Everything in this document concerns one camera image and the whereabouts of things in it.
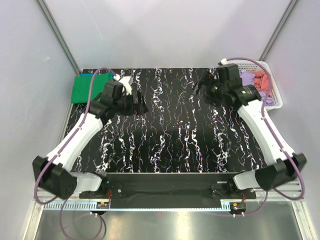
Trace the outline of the green t-shirt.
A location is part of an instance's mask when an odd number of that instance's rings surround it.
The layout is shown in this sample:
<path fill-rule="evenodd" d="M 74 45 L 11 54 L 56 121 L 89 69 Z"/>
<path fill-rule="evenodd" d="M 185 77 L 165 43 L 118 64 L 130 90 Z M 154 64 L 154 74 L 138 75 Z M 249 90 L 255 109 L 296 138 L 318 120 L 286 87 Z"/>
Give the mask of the green t-shirt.
<path fill-rule="evenodd" d="M 108 81 L 113 80 L 112 73 L 97 74 L 94 79 L 91 99 L 93 100 L 99 93 L 103 92 L 104 86 Z M 88 102 L 90 84 L 92 76 L 76 76 L 74 78 L 74 83 L 71 93 L 71 103 L 72 104 L 85 104 Z"/>

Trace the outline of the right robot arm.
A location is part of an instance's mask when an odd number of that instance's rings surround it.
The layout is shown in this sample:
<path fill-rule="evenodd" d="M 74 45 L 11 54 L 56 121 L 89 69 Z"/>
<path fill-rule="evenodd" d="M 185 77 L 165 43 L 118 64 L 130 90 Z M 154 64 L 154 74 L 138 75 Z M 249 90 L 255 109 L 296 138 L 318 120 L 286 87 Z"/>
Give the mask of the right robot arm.
<path fill-rule="evenodd" d="M 274 190 L 301 178 L 301 170 L 307 163 L 305 155 L 295 153 L 286 143 L 258 90 L 252 84 L 243 85 L 236 64 L 220 64 L 213 71 L 205 70 L 193 87 L 193 94 L 197 95 L 201 89 L 208 104 L 216 106 L 224 102 L 237 111 L 256 139 L 266 163 L 265 168 L 236 174 L 227 185 L 230 197 L 239 198 L 252 188 Z"/>

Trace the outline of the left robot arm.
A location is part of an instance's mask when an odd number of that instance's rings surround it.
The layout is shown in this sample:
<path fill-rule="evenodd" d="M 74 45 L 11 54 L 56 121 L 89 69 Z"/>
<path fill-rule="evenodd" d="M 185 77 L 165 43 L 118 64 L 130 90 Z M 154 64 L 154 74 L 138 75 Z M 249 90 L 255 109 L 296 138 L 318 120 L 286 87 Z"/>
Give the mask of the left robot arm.
<path fill-rule="evenodd" d="M 108 81 L 59 145 L 46 157 L 37 156 L 33 160 L 36 189 L 41 188 L 63 200 L 79 192 L 89 191 L 97 198 L 103 198 L 108 193 L 107 184 L 97 173 L 71 170 L 85 146 L 114 116 L 148 112 L 142 93 L 133 90 L 132 85 L 133 78 L 130 76 Z"/>

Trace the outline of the purple t-shirt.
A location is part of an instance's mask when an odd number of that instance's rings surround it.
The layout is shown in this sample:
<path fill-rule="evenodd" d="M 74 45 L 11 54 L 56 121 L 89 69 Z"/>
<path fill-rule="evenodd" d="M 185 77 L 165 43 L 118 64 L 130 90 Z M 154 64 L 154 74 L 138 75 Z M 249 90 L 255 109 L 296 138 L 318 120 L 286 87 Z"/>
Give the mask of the purple t-shirt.
<path fill-rule="evenodd" d="M 248 85 L 253 85 L 255 87 L 254 84 L 254 74 L 253 72 L 249 72 L 249 71 L 240 71 L 239 75 L 242 79 L 242 85 L 243 86 L 248 86 Z M 274 100 L 272 99 L 272 97 L 269 97 L 267 94 L 265 94 L 264 92 L 258 92 L 262 98 L 262 100 L 266 99 L 266 106 L 271 106 L 274 103 Z"/>

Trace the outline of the white plastic basket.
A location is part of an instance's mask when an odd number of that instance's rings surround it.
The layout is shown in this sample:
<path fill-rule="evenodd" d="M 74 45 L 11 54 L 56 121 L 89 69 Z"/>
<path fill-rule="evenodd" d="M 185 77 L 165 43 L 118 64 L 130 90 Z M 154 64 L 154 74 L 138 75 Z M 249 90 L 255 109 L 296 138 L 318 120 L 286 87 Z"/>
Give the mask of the white plastic basket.
<path fill-rule="evenodd" d="M 271 94 L 271 98 L 273 99 L 273 105 L 266 106 L 265 109 L 267 111 L 271 111 L 273 109 L 280 109 L 283 106 L 283 100 L 280 95 L 278 86 L 275 82 L 274 76 L 271 72 L 271 69 L 266 62 L 264 62 L 264 61 L 257 61 L 257 62 L 269 72 L 270 77 L 271 77 L 270 80 L 272 82 L 272 89 L 271 89 L 270 94 Z M 258 72 L 258 71 L 262 70 L 262 68 L 259 65 L 255 64 L 251 61 L 248 61 L 248 60 L 236 59 L 236 60 L 232 60 L 231 63 L 238 65 L 238 68 L 240 71 Z"/>

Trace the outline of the coral t-shirt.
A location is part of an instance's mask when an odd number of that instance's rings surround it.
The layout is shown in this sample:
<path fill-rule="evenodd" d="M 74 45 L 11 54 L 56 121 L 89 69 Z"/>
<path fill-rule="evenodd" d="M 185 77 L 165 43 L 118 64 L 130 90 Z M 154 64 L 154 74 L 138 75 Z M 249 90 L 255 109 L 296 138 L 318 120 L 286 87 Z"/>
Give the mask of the coral t-shirt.
<path fill-rule="evenodd" d="M 255 71 L 252 73 L 254 74 L 253 82 L 257 91 L 263 92 L 267 94 L 269 97 L 271 97 L 272 96 L 271 92 L 268 92 L 270 81 L 267 74 L 263 70 Z"/>

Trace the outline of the folded blue t-shirt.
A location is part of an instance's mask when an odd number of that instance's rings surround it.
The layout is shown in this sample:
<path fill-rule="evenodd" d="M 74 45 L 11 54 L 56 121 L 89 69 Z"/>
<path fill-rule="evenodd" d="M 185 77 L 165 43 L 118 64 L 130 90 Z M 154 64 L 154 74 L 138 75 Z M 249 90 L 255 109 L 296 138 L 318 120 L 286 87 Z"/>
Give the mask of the folded blue t-shirt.
<path fill-rule="evenodd" d="M 92 77 L 94 73 L 81 73 L 80 76 Z"/>

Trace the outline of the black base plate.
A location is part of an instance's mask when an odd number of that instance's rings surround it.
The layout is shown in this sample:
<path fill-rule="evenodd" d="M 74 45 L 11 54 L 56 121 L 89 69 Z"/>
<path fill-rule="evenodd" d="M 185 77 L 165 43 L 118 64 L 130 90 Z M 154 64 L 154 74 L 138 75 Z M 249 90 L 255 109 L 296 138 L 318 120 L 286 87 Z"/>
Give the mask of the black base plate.
<path fill-rule="evenodd" d="M 81 199 L 108 200 L 116 209 L 204 210 L 221 207 L 221 201 L 255 200 L 251 189 L 227 192 L 234 173 L 108 173 L 95 192 Z"/>

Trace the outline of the right corner frame post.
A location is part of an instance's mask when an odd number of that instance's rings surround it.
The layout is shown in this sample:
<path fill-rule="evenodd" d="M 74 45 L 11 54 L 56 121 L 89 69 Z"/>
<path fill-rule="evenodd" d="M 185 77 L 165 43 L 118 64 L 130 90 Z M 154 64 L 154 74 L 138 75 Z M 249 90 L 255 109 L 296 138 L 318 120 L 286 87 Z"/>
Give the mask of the right corner frame post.
<path fill-rule="evenodd" d="M 281 35 L 282 31 L 284 30 L 287 22 L 289 21 L 291 15 L 294 13 L 297 5 L 299 4 L 300 0 L 290 0 L 287 7 L 285 8 L 281 18 L 279 19 L 273 33 L 271 34 L 265 48 L 263 49 L 259 60 L 265 62 L 269 53 L 271 52 L 273 46 L 275 45 L 277 39 Z"/>

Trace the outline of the corner frame post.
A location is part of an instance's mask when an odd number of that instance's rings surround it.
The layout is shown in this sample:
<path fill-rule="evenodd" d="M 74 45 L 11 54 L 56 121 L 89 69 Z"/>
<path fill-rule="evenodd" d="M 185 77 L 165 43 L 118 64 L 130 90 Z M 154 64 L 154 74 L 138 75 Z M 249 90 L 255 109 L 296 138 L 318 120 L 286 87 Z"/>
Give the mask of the corner frame post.
<path fill-rule="evenodd" d="M 76 63 L 76 60 L 69 49 L 58 24 L 56 23 L 53 14 L 51 13 L 47 3 L 45 0 L 35 0 L 35 3 L 38 5 L 42 15 L 44 16 L 49 28 L 51 29 L 58 45 L 60 46 L 64 56 L 66 57 L 68 63 L 70 64 L 72 70 L 74 73 L 79 76 L 82 70 L 79 68 L 78 64 Z"/>
<path fill-rule="evenodd" d="M 275 45 L 277 39 L 281 35 L 282 31 L 284 30 L 287 22 L 289 21 L 291 15 L 294 13 L 297 5 L 299 4 L 300 0 L 290 0 L 287 7 L 285 8 L 281 18 L 279 19 L 273 33 L 271 34 L 265 48 L 263 49 L 259 60 L 265 62 L 269 53 L 271 52 L 273 46 Z"/>

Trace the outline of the aluminium frame rail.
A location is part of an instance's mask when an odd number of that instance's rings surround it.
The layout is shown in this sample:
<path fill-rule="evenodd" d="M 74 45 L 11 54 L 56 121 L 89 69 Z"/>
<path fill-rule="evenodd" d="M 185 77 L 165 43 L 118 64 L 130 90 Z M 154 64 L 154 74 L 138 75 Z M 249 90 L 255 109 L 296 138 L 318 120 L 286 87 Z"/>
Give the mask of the aluminium frame rail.
<path fill-rule="evenodd" d="M 110 174 L 97 196 L 36 204 L 26 240 L 309 240 L 301 201 L 229 174 Z"/>

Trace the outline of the left corner frame post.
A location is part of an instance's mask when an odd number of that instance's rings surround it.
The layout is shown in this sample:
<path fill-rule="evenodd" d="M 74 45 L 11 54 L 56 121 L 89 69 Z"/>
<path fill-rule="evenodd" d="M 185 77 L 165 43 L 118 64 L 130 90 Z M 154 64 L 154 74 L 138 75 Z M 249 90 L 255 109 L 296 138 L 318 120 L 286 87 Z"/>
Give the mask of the left corner frame post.
<path fill-rule="evenodd" d="M 70 64 L 72 70 L 74 73 L 79 76 L 82 70 L 79 68 L 78 64 L 76 63 L 76 60 L 69 49 L 58 24 L 56 23 L 53 14 L 51 13 L 47 3 L 45 0 L 35 0 L 35 3 L 38 5 L 42 15 L 44 16 L 49 28 L 51 29 L 58 45 L 60 46 L 64 56 L 66 57 L 68 63 Z"/>

